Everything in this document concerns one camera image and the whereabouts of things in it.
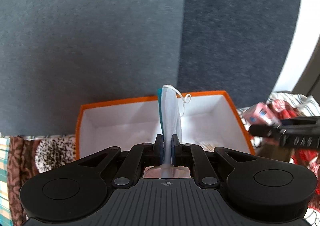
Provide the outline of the pink small packet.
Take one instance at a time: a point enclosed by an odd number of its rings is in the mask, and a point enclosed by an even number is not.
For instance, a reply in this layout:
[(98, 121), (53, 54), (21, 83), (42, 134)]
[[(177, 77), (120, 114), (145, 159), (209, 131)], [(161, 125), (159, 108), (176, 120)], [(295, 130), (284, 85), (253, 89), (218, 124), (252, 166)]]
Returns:
[(259, 102), (243, 112), (242, 115), (251, 125), (280, 125), (280, 120), (274, 115), (267, 104)]

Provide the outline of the blue surgical face mask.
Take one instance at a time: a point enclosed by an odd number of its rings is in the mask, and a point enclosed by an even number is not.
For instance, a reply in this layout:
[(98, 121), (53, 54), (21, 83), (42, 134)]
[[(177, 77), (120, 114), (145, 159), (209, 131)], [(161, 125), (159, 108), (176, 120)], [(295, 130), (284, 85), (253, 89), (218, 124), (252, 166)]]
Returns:
[(191, 95), (183, 96), (172, 85), (164, 85), (158, 91), (158, 106), (161, 129), (164, 139), (163, 164), (161, 165), (161, 178), (188, 178), (190, 176), (187, 167), (175, 167), (173, 165), (174, 151), (171, 146), (171, 139), (174, 134), (178, 139), (182, 137), (181, 117), (178, 100), (182, 100), (182, 106), (191, 102)]

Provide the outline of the orange cardboard box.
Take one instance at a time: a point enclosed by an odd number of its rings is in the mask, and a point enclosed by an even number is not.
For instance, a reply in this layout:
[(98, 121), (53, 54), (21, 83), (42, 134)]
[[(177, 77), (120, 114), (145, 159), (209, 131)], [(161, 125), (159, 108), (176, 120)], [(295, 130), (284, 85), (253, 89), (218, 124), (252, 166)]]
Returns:
[[(191, 93), (191, 102), (178, 100), (181, 112), (181, 143), (205, 143), (254, 154), (232, 99), (226, 91)], [(158, 98), (137, 97), (84, 104), (76, 124), (76, 158), (111, 146), (128, 151), (133, 145), (155, 142), (160, 134)]]

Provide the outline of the black white speckled pouch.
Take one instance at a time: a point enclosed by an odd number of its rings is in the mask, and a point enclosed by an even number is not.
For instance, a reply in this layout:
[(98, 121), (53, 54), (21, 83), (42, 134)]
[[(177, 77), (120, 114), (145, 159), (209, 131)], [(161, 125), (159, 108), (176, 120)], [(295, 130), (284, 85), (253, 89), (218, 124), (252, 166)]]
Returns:
[(75, 136), (42, 139), (35, 152), (35, 165), (39, 173), (50, 171), (75, 160)]

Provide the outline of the dark blue sofa cushion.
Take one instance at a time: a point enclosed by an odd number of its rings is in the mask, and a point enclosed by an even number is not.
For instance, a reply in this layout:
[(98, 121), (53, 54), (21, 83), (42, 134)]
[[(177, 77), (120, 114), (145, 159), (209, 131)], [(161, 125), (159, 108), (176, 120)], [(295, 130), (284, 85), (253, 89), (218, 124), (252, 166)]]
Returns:
[(185, 0), (177, 87), (265, 101), (282, 70), (300, 0)]

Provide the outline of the patterned patchwork bedsheet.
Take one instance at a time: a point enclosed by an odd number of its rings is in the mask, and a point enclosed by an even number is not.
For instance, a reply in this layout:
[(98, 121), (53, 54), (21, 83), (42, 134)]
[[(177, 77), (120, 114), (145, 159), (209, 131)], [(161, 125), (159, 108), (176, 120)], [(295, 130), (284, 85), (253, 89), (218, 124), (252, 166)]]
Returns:
[(315, 153), (319, 116), (251, 110), (246, 128), (225, 91), (164, 87), (83, 105), (71, 139), (2, 139), (1, 225), (307, 225), (319, 177), (251, 138)]

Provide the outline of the grey sofa back cushion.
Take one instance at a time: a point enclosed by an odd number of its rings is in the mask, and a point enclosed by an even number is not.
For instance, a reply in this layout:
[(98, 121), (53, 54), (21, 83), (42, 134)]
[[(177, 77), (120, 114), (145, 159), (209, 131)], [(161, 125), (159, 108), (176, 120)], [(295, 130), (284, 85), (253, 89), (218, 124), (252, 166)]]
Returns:
[(80, 106), (176, 84), (184, 0), (1, 0), (1, 132), (72, 134)]

